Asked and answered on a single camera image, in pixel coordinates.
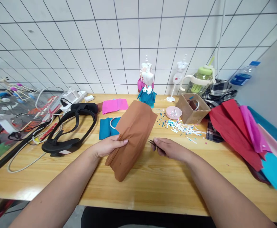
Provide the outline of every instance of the tweezers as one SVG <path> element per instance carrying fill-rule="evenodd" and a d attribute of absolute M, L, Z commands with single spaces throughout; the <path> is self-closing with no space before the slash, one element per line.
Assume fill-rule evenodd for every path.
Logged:
<path fill-rule="evenodd" d="M 153 146 L 155 146 L 156 148 L 158 148 L 158 146 L 155 144 L 155 142 L 151 139 L 148 140 L 149 143 L 151 143 Z"/>

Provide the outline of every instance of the bottle label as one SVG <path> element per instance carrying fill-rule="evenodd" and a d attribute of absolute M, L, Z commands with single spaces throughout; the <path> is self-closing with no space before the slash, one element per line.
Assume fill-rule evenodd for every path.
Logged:
<path fill-rule="evenodd" d="M 250 78 L 251 78 L 251 75 L 240 73 L 240 74 L 236 74 L 230 83 L 237 86 L 241 86 L 241 85 L 244 85 Z"/>

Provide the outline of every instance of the black vr headset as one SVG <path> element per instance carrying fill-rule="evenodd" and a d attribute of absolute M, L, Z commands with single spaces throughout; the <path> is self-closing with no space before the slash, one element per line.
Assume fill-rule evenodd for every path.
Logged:
<path fill-rule="evenodd" d="M 98 113 L 98 106 L 95 103 L 83 103 L 83 104 L 72 104 L 71 105 L 71 110 L 68 111 L 57 123 L 57 125 L 54 127 L 52 132 L 49 134 L 49 137 L 45 143 L 41 146 L 42 150 L 46 153 L 50 153 L 51 157 L 61 157 L 64 154 L 60 153 L 61 151 L 69 151 L 69 152 L 74 152 L 78 150 L 82 142 L 85 140 L 85 138 L 88 136 L 88 134 L 91 132 L 93 127 L 96 124 L 97 121 L 97 113 Z M 58 139 L 60 136 L 70 133 L 72 131 L 75 131 L 79 125 L 79 115 L 91 115 L 93 118 L 93 123 L 92 126 L 89 128 L 89 130 L 85 133 L 85 135 L 81 138 L 75 138 L 75 139 L 69 139 L 65 142 L 58 142 Z M 58 132 L 56 137 L 52 139 L 54 133 L 56 130 L 59 128 L 59 126 L 65 122 L 66 120 L 74 117 L 76 118 L 76 124 L 73 127 L 72 130 L 63 133 L 63 130 Z"/>

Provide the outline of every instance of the hand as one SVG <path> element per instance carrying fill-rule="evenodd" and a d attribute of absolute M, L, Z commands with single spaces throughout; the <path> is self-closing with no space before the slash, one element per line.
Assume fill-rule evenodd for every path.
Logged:
<path fill-rule="evenodd" d="M 166 138 L 154 138 L 153 141 L 158 146 L 157 152 L 160 156 L 165 156 L 168 158 L 173 158 L 178 161 L 187 161 L 192 151 L 179 145 L 178 143 Z"/>
<path fill-rule="evenodd" d="M 115 148 L 125 146 L 128 143 L 127 139 L 118 141 L 118 137 L 119 135 L 110 136 L 91 146 L 96 157 L 100 158 L 109 155 Z"/>

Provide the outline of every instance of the power strip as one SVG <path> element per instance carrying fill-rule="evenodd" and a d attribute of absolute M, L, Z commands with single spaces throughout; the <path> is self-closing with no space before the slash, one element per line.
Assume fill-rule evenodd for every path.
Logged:
<path fill-rule="evenodd" d="M 78 97 L 78 98 L 76 98 L 76 99 L 73 100 L 73 101 L 70 101 L 70 102 L 72 102 L 72 104 L 81 102 L 81 101 L 84 99 L 84 97 L 87 95 L 87 92 L 86 92 L 86 91 L 78 91 L 78 94 L 79 94 L 79 97 Z M 61 111 L 63 111 L 63 112 L 68 112 L 72 104 L 69 104 L 69 103 L 68 103 L 67 106 L 65 106 L 65 107 L 62 106 L 62 107 L 60 107 Z"/>

